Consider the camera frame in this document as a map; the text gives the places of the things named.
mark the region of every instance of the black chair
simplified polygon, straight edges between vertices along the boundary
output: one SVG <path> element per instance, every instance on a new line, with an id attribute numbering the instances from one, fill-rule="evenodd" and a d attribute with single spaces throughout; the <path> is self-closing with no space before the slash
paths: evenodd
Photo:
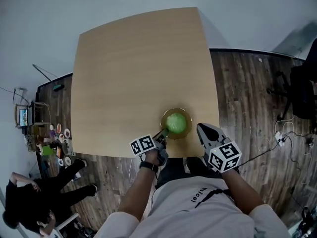
<path id="1" fill-rule="evenodd" d="M 314 85 L 311 81 L 314 83 L 317 82 L 317 39 L 314 40 L 305 62 L 301 66 L 292 68 L 290 85 L 283 72 L 278 71 L 276 76 L 283 78 L 283 87 L 286 92 L 270 89 L 266 91 L 268 94 L 272 93 L 287 98 L 283 116 L 278 116 L 277 120 L 285 119 L 285 115 L 292 103 L 293 114 L 302 119 L 312 120 L 314 129 L 316 126 L 315 100 L 317 99 L 317 95 L 314 95 Z"/>

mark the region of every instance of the black watch strap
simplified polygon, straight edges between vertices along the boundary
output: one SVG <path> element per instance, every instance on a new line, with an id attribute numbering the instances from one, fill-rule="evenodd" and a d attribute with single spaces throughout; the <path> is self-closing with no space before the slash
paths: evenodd
<path id="1" fill-rule="evenodd" d="M 148 168 L 148 169 L 151 169 L 153 170 L 155 173 L 157 173 L 159 171 L 159 167 L 157 165 L 154 165 L 152 163 L 149 163 L 149 162 L 146 162 L 146 161 L 142 161 L 140 163 L 140 166 L 139 168 L 141 167 L 145 167 L 145 168 Z"/>

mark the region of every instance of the white wall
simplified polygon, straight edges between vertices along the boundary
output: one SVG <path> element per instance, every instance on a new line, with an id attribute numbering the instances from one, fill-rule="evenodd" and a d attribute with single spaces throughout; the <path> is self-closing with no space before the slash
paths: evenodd
<path id="1" fill-rule="evenodd" d="M 24 87 L 34 99 L 47 80 L 31 64 L 57 76 L 72 72 L 79 34 L 133 14 L 189 6 L 199 8 L 210 48 L 290 55 L 302 48 L 305 58 L 317 36 L 317 0 L 0 0 L 0 87 Z M 13 127 L 11 98 L 0 90 L 2 190 L 12 171 L 27 174 L 35 161 Z"/>

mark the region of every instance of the floor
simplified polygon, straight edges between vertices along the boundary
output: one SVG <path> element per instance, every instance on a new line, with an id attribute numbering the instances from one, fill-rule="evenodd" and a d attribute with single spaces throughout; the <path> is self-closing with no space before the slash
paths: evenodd
<path id="1" fill-rule="evenodd" d="M 274 126 L 276 117 L 284 109 L 285 100 L 268 95 L 266 88 L 282 90 L 282 82 L 276 79 L 275 72 L 282 70 L 288 75 L 290 68 L 301 62 L 252 53 L 211 51 L 211 57 L 217 84 L 220 126 L 242 150 L 243 163 L 276 145 Z M 49 84 L 41 87 L 39 93 L 39 101 L 50 106 L 52 123 L 61 123 L 62 128 L 69 129 L 71 79 L 70 76 L 55 83 L 65 85 L 63 91 L 53 92 L 53 86 Z M 43 111 L 43 115 L 49 119 L 48 112 Z M 291 109 L 286 117 L 292 118 Z M 276 130 L 283 134 L 292 130 L 303 135 L 310 132 L 309 121 L 298 118 L 291 121 L 285 126 L 284 122 L 278 123 Z M 45 135 L 48 130 L 42 129 L 41 133 Z M 291 133 L 285 146 L 277 147 L 240 167 L 241 176 L 260 193 L 265 203 L 276 211 L 288 227 L 301 218 L 299 204 L 313 207 L 317 202 L 317 149 L 310 149 L 304 141 L 301 137 L 294 138 Z M 298 163 L 291 161 L 291 155 Z M 107 216 L 118 208 L 129 188 L 129 176 L 133 181 L 136 175 L 137 161 L 81 154 L 77 156 L 86 159 L 88 167 L 83 169 L 82 178 L 70 182 L 64 191 L 91 183 L 98 185 L 100 191 L 96 199 L 86 198 L 72 207 L 72 211 L 80 214 L 83 225 L 98 230 Z M 49 173 L 50 176 L 58 173 L 55 157 L 50 157 Z"/>

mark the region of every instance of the black pants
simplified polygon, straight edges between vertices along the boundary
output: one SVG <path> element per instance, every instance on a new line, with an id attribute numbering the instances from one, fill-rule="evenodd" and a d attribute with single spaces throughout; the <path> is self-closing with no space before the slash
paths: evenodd
<path id="1" fill-rule="evenodd" d="M 219 178 L 221 174 L 209 170 L 203 161 L 198 157 L 187 158 L 186 165 L 190 171 L 190 174 L 185 173 L 183 158 L 168 159 L 165 168 L 160 172 L 158 176 L 158 183 L 155 186 L 156 189 L 164 185 L 171 180 L 177 180 L 189 177 L 207 177 L 207 178 Z"/>
<path id="2" fill-rule="evenodd" d="M 48 204 L 52 211 L 58 211 L 61 208 L 69 208 L 87 196 L 94 196 L 96 190 L 92 185 L 67 193 L 59 193 L 60 190 L 68 184 L 74 178 L 75 174 L 83 167 L 85 167 L 84 162 L 76 160 L 72 165 L 62 170 L 56 177 L 36 181 L 36 183 L 40 186 L 43 195 L 47 197 Z"/>

